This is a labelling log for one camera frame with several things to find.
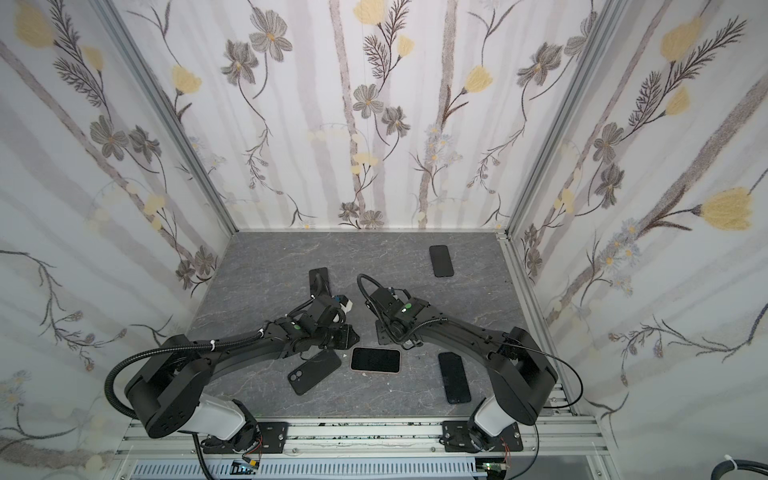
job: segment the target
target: phone screen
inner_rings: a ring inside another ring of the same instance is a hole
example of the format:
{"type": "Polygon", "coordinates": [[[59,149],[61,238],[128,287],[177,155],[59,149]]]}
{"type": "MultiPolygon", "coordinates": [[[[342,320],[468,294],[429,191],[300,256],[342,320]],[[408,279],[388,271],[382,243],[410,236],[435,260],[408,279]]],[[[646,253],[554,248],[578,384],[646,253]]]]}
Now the phone screen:
{"type": "Polygon", "coordinates": [[[470,403],[472,395],[469,393],[467,374],[464,371],[464,363],[461,356],[453,352],[443,352],[437,355],[442,373],[442,384],[445,387],[445,397],[448,403],[470,403]]]}
{"type": "Polygon", "coordinates": [[[429,248],[429,258],[432,260],[432,271],[435,276],[453,276],[451,254],[446,245],[432,245],[429,248]]]}
{"type": "Polygon", "coordinates": [[[398,373],[400,371],[400,351],[356,347],[352,351],[352,370],[398,373]]]}

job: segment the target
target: gray marble tabletop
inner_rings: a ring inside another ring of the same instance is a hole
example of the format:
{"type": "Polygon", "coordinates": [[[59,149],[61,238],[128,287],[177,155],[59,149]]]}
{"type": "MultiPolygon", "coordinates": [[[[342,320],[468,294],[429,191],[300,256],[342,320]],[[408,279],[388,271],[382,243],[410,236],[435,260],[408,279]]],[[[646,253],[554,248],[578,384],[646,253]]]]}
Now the gray marble tabletop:
{"type": "MultiPolygon", "coordinates": [[[[358,273],[385,286],[406,288],[467,322],[493,329],[525,328],[525,320],[501,247],[493,233],[238,233],[220,261],[189,330],[190,339],[221,338],[261,327],[308,298],[307,272],[327,266],[334,294],[354,307],[347,322],[357,346],[379,346],[374,315],[363,305],[358,273]],[[429,246],[447,245],[455,275],[435,278],[429,246]]],[[[316,347],[304,353],[309,358],[316,347]]],[[[402,352],[398,374],[354,372],[352,351],[339,351],[342,366],[303,396],[286,376],[303,361],[257,363],[213,381],[206,392],[235,398],[258,417],[469,415],[492,394],[485,370],[464,359],[472,402],[449,405],[437,355],[425,344],[402,352]]]]}

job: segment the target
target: yellow flower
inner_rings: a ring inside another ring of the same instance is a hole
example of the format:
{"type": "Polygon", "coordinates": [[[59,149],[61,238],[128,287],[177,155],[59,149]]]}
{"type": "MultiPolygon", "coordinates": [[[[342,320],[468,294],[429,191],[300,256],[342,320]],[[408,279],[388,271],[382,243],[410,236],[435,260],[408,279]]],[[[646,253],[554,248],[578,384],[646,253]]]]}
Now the yellow flower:
{"type": "Polygon", "coordinates": [[[661,54],[667,61],[681,60],[688,48],[696,41],[700,30],[701,17],[673,28],[661,39],[661,54]]]}
{"type": "Polygon", "coordinates": [[[485,67],[478,65],[469,72],[467,81],[464,83],[464,89],[474,94],[485,90],[491,82],[493,82],[491,73],[485,67]]]}
{"type": "Polygon", "coordinates": [[[163,207],[165,207],[165,197],[162,195],[150,194],[150,196],[147,197],[147,202],[144,204],[144,212],[147,215],[152,215],[163,207]]]}
{"type": "Polygon", "coordinates": [[[172,77],[174,87],[183,94],[193,94],[200,90],[200,84],[203,83],[201,78],[196,77],[194,73],[181,65],[174,65],[172,77]]]}
{"type": "Polygon", "coordinates": [[[574,213],[574,193],[569,188],[563,189],[563,194],[561,195],[563,199],[563,205],[565,205],[565,213],[572,214],[574,213]]]}
{"type": "Polygon", "coordinates": [[[83,46],[83,55],[88,63],[98,71],[104,70],[104,58],[101,56],[101,50],[96,47],[83,46]]]}
{"type": "Polygon", "coordinates": [[[714,194],[695,208],[693,213],[720,230],[746,230],[750,223],[752,196],[744,187],[731,188],[714,194]]]}
{"type": "Polygon", "coordinates": [[[413,51],[413,45],[415,45],[413,40],[405,35],[400,35],[397,39],[397,54],[401,57],[405,57],[413,51]]]}
{"type": "Polygon", "coordinates": [[[379,159],[366,152],[359,152],[353,156],[354,161],[359,165],[368,164],[371,167],[379,163],[379,159]]]}
{"type": "Polygon", "coordinates": [[[377,25],[384,20],[384,0],[360,0],[352,13],[360,23],[377,25]]]}
{"type": "Polygon", "coordinates": [[[667,104],[667,115],[681,114],[690,106],[690,97],[688,96],[688,89],[680,87],[677,89],[677,93],[672,95],[669,103],[667,104]]]}
{"type": "Polygon", "coordinates": [[[46,48],[53,45],[53,28],[40,8],[20,2],[15,24],[16,36],[30,47],[46,48]]]}
{"type": "Polygon", "coordinates": [[[94,218],[100,222],[108,222],[109,211],[104,208],[97,208],[94,212],[94,218]]]}

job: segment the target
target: red wire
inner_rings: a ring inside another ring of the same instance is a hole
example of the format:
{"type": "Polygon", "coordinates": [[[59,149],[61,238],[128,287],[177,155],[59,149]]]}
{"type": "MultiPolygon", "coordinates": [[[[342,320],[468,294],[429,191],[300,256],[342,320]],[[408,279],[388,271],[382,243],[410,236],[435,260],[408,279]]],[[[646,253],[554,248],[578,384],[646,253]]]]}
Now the red wire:
{"type": "Polygon", "coordinates": [[[499,437],[502,441],[502,444],[504,445],[504,463],[509,467],[509,464],[507,463],[507,457],[510,452],[509,447],[507,446],[507,442],[504,441],[504,437],[499,437]]]}

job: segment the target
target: mounting plate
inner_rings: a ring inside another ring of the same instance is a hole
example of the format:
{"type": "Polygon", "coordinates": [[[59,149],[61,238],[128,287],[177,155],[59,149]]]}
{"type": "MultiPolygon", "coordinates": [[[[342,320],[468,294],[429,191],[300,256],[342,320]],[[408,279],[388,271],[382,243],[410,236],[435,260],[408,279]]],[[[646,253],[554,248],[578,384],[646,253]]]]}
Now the mounting plate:
{"type": "MultiPolygon", "coordinates": [[[[523,451],[523,441],[520,437],[520,428],[518,428],[517,422],[504,429],[501,435],[494,441],[494,445],[486,451],[503,453],[504,445],[502,444],[502,439],[506,442],[510,452],[523,451]]],[[[443,422],[441,443],[445,446],[446,452],[479,452],[469,438],[467,422],[457,422],[454,420],[443,422]]]]}
{"type": "MultiPolygon", "coordinates": [[[[288,422],[259,422],[259,429],[261,430],[261,452],[283,453],[288,432],[288,422]]],[[[202,447],[203,453],[206,455],[226,455],[232,453],[232,449],[224,445],[206,447],[205,442],[202,442],[202,447]]]]}

